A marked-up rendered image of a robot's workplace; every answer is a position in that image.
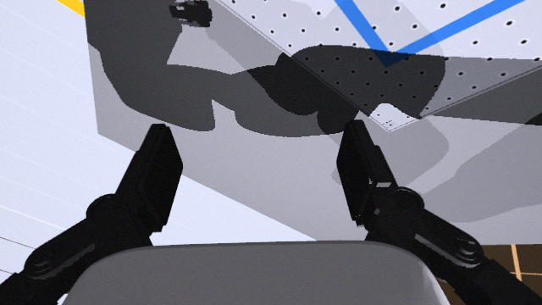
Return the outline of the blue tape outline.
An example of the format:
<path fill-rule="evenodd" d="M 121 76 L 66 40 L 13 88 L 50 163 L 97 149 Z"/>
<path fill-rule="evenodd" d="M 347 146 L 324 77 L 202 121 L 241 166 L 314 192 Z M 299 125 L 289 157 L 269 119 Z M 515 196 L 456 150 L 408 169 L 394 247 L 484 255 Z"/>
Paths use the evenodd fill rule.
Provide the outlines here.
<path fill-rule="evenodd" d="M 494 0 L 425 37 L 390 53 L 352 0 L 334 0 L 385 68 L 525 0 Z"/>

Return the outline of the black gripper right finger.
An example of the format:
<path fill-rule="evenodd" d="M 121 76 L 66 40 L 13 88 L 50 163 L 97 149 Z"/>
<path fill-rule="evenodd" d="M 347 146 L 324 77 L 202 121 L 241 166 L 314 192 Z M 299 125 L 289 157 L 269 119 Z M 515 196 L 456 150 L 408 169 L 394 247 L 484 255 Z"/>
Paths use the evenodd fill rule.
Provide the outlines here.
<path fill-rule="evenodd" d="M 368 231 L 364 241 L 415 254 L 466 305 L 542 305 L 542 297 L 485 257 L 475 238 L 425 209 L 417 192 L 397 185 L 362 119 L 346 123 L 336 165 L 351 219 Z"/>

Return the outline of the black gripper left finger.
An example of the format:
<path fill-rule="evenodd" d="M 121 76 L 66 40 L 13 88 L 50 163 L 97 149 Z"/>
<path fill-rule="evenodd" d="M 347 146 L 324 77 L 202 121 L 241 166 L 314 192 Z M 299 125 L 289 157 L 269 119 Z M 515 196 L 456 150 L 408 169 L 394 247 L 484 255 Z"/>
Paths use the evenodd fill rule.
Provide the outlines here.
<path fill-rule="evenodd" d="M 116 192 L 95 199 L 85 219 L 35 249 L 24 269 L 0 284 L 0 305 L 58 305 L 96 261 L 153 246 L 149 236 L 168 223 L 182 171 L 171 129 L 152 124 Z"/>

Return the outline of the light grey perforated base plate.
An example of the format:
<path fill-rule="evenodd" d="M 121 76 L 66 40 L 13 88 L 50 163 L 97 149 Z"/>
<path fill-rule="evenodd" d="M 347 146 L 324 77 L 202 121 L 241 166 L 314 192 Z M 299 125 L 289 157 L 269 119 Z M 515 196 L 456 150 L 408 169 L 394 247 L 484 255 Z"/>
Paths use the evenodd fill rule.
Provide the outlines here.
<path fill-rule="evenodd" d="M 387 132 L 542 69 L 542 0 L 385 68 L 334 0 L 216 0 Z M 352 0 L 390 53 L 494 0 Z"/>

